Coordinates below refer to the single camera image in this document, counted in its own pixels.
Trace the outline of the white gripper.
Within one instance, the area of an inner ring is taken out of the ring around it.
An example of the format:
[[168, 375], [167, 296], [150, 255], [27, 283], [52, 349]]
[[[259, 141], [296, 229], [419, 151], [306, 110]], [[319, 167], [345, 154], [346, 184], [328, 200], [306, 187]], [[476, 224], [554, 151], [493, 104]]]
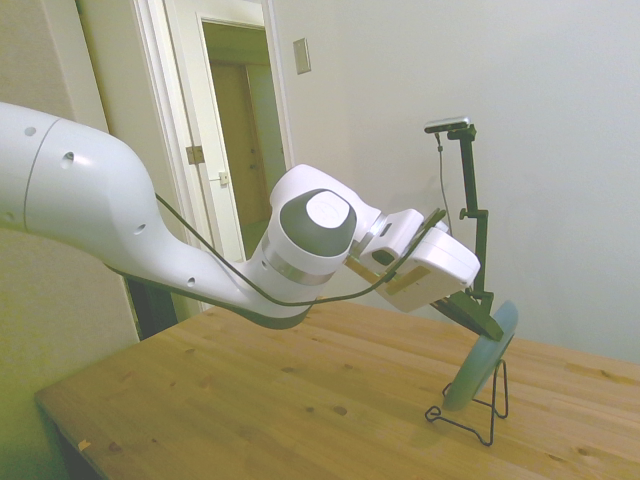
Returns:
[[[461, 291], [471, 285], [479, 269], [476, 255], [449, 234], [444, 222], [438, 222], [378, 294], [405, 313], [434, 302], [433, 307], [450, 320], [498, 341], [503, 330], [490, 314], [494, 294], [476, 297]], [[443, 299], [451, 294], [451, 299]]]

